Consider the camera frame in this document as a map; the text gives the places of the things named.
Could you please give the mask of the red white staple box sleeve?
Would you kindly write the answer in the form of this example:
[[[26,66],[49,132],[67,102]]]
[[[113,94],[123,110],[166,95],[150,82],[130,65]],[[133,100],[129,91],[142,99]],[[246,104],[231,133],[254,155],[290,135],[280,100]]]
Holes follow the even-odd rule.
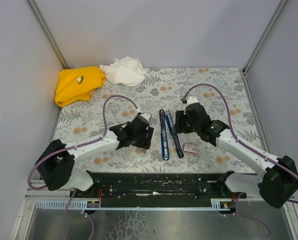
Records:
[[[183,151],[191,154],[197,154],[198,153],[198,146],[193,144],[185,143],[183,147]]]

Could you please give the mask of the blue stapler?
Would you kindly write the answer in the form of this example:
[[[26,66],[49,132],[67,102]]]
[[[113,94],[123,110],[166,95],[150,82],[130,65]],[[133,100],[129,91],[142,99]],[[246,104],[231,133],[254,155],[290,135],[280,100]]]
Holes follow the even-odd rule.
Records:
[[[175,128],[175,124],[170,111],[159,110],[159,120],[160,120],[160,141],[161,141],[161,156],[164,161],[170,159],[169,143],[167,137],[167,129],[169,129],[170,135],[172,137],[173,143],[175,145],[176,153],[179,158],[184,157],[184,152],[182,150],[178,133]]]

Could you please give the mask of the staple box tray with staples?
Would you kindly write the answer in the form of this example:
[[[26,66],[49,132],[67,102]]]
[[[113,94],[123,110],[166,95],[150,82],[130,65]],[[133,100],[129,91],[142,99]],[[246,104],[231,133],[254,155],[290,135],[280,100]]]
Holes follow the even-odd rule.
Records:
[[[148,154],[150,152],[150,149],[144,149],[144,148],[138,148],[137,150],[142,154]]]

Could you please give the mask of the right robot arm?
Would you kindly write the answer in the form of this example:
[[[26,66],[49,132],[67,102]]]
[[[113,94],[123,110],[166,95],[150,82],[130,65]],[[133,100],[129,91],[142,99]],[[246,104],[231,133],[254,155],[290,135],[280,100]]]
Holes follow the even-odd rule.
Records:
[[[255,173],[242,174],[227,171],[220,177],[233,193],[262,197],[274,208],[281,208],[298,190],[297,168],[288,156],[279,158],[263,152],[242,138],[220,120],[212,120],[198,102],[175,113],[175,128],[179,134],[197,134],[214,147],[225,150],[248,165]]]

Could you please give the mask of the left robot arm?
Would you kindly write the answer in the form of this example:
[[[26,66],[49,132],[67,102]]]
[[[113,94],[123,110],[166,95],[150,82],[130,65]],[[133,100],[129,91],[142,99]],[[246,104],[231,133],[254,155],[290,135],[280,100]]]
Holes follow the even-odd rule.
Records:
[[[105,136],[98,135],[75,144],[67,145],[56,139],[36,161],[35,169],[49,191],[65,185],[86,191],[94,184],[94,180],[90,173],[74,169],[75,163],[129,146],[150,149],[154,131],[150,126],[150,118],[149,113],[139,113],[132,121],[110,127]]]

